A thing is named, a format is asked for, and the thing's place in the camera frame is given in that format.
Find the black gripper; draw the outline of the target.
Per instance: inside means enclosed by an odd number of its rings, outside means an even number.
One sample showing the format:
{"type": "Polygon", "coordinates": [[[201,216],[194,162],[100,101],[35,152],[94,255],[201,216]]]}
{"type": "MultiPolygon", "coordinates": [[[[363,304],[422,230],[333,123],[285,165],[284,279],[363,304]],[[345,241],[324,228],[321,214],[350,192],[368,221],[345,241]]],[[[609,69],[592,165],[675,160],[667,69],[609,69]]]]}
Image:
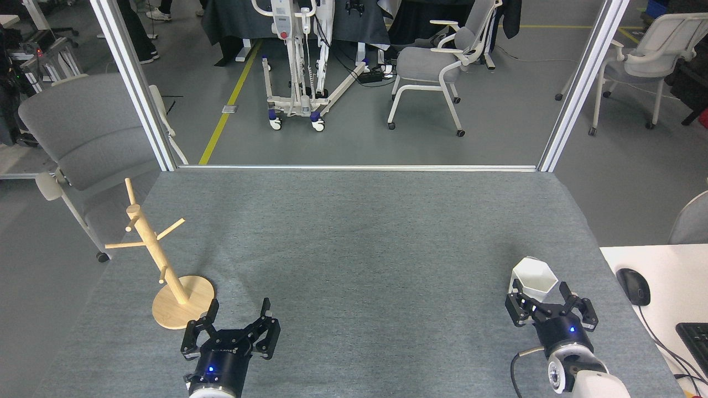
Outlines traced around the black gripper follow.
{"type": "Polygon", "coordinates": [[[560,316],[546,320],[546,310],[537,299],[523,291],[520,279],[512,282],[512,292],[506,295],[505,307],[516,327],[523,327],[534,320],[534,328],[539,342],[545,350],[557,350],[560,346],[577,343],[592,350],[592,343],[586,330],[593,332],[598,325],[594,306],[589,298],[581,298],[572,292],[566,282],[559,284],[559,291],[565,302],[561,306],[560,316]],[[571,315],[573,309],[579,310],[581,320],[571,315]]]}
{"type": "Polygon", "coordinates": [[[219,302],[213,298],[207,312],[187,323],[180,352],[185,360],[200,356],[195,371],[185,376],[188,396],[241,396],[251,355],[271,360],[275,353],[281,328],[270,308],[269,298],[264,298],[259,318],[245,330],[216,332],[219,302]],[[210,337],[199,350],[197,338],[204,331],[210,337]]]}

